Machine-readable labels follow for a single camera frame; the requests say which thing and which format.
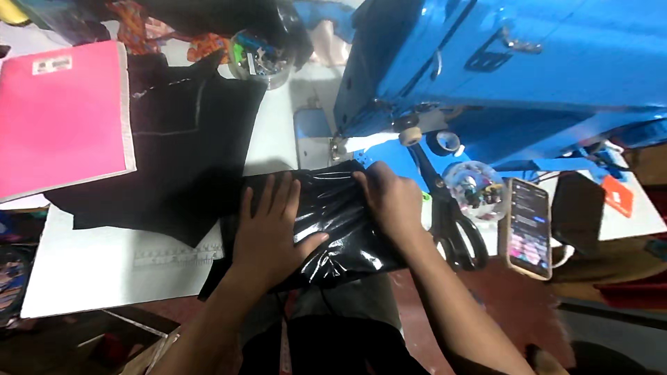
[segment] sewing machine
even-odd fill
[[[658,0],[366,0],[338,133],[407,145],[448,128],[499,171],[595,168],[601,140],[667,139],[665,14]]]

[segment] scissors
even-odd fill
[[[481,270],[486,266],[489,253],[479,229],[468,216],[461,212],[458,202],[452,197],[445,186],[445,181],[433,168],[419,143],[408,146],[408,151],[433,197],[433,224],[431,226],[433,241],[442,246],[447,262],[454,269]],[[472,246],[471,252],[468,251],[468,246],[459,228],[463,229],[468,238]]]

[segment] phone screen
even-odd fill
[[[510,262],[548,278],[551,267],[549,197],[525,181],[512,179],[508,253]]]

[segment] person's left hand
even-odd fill
[[[264,292],[285,280],[329,238],[326,233],[314,233],[295,246],[293,231],[301,183],[286,172],[271,202],[274,183],[275,177],[269,175],[254,217],[250,213],[253,191],[248,187],[243,194],[231,266],[258,280]]]

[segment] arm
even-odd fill
[[[440,349],[457,369],[456,356],[506,374],[534,374],[438,253],[422,228],[422,193],[415,181],[398,177],[382,162],[357,172],[382,230],[405,258]]]
[[[221,361],[232,361],[228,354],[233,353],[245,315],[326,241],[327,234],[317,233],[294,246],[301,185],[285,173],[271,202],[274,180],[272,175],[267,178],[254,217],[250,214],[253,192],[245,191],[232,266],[152,374],[214,374]]]

